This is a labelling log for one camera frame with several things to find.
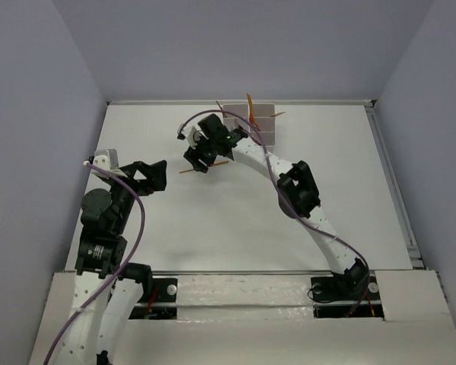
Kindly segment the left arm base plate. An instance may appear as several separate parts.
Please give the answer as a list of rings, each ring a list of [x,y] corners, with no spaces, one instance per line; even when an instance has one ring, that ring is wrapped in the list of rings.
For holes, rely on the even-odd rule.
[[[177,319],[177,277],[154,277],[150,293],[135,304],[129,320]]]

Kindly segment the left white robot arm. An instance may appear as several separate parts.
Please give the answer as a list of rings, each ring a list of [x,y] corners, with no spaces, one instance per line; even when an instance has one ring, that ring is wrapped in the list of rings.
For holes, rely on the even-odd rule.
[[[165,190],[167,162],[121,167],[101,154],[84,165],[109,188],[82,199],[70,314],[45,364],[111,364],[135,304],[155,294],[150,266],[131,259],[145,228],[141,199]]]

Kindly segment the red orange chopstick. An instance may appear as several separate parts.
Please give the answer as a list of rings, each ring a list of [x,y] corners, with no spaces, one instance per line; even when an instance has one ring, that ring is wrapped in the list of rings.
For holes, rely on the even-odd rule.
[[[220,109],[220,111],[222,112],[222,116],[223,118],[228,118],[228,115],[225,113],[225,110],[224,108],[221,106],[220,102],[218,100],[215,100],[218,108]]]

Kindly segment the orange plastic spoon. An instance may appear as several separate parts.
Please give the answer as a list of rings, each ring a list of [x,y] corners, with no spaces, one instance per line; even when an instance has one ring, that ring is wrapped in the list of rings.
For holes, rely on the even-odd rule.
[[[254,117],[252,114],[249,115],[249,121],[250,121],[251,127],[252,127],[255,131],[259,131],[259,130],[260,130],[259,125],[258,125],[258,123],[255,121],[255,117]]]

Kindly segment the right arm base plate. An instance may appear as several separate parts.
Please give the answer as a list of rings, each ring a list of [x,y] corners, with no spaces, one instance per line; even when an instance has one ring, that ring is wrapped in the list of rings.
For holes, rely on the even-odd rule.
[[[333,276],[311,278],[307,291],[316,319],[380,318],[385,317],[376,276],[371,274],[354,291],[337,288]]]

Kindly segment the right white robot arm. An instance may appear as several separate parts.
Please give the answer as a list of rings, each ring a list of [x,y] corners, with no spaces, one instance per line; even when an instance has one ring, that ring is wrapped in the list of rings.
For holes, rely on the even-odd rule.
[[[369,264],[331,226],[309,165],[303,160],[292,163],[270,152],[255,124],[243,116],[231,112],[247,127],[229,129],[218,117],[227,113],[215,109],[201,111],[180,125],[177,138],[188,142],[184,158],[195,171],[206,173],[217,157],[226,157],[269,179],[280,209],[305,228],[325,257],[334,290],[344,298],[366,295]]]

